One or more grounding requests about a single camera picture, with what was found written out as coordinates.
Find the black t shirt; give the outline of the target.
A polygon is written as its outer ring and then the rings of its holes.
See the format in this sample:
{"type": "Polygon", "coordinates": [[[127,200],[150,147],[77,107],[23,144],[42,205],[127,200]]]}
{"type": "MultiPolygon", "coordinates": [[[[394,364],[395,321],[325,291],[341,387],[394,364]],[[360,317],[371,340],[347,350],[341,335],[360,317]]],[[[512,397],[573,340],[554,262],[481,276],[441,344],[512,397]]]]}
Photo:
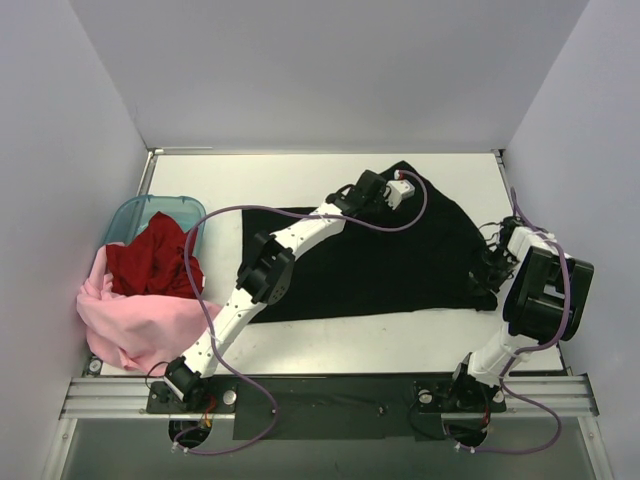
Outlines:
{"type": "Polygon", "coordinates": [[[484,239],[430,180],[397,210],[365,219],[388,231],[346,224],[296,261],[284,298],[255,322],[496,309],[496,295],[475,281],[485,274],[484,239]]]}

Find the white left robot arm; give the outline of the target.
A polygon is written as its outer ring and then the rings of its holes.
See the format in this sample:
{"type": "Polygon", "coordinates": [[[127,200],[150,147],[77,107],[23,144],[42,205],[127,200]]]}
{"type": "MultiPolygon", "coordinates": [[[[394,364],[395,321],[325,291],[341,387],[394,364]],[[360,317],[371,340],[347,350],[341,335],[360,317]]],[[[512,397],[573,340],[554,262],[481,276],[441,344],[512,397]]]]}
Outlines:
{"type": "Polygon", "coordinates": [[[295,263],[324,240],[343,232],[352,222],[371,230],[398,232],[403,227],[382,227],[359,218],[364,213],[394,211],[415,193],[414,185],[399,170],[390,180],[370,170],[355,185],[326,197],[309,214],[277,209],[296,222],[279,231],[257,233],[240,263],[235,286],[216,316],[203,309],[204,333],[166,367],[164,382],[170,400],[184,412],[199,409],[205,401],[204,379],[211,376],[226,349],[248,323],[267,307],[282,300],[289,290],[295,263]]]}

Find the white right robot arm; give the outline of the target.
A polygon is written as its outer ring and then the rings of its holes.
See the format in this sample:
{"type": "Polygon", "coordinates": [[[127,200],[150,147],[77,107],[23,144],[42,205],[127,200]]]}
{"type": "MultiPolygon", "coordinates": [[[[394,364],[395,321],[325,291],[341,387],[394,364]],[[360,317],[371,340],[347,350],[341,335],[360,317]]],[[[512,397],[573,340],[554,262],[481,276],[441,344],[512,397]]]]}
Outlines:
{"type": "Polygon", "coordinates": [[[568,341],[577,332],[594,266],[564,252],[551,233],[516,224],[500,233],[498,251],[517,268],[504,301],[503,323],[479,350],[469,353],[446,385],[458,409],[469,409],[534,353],[568,341]]]}

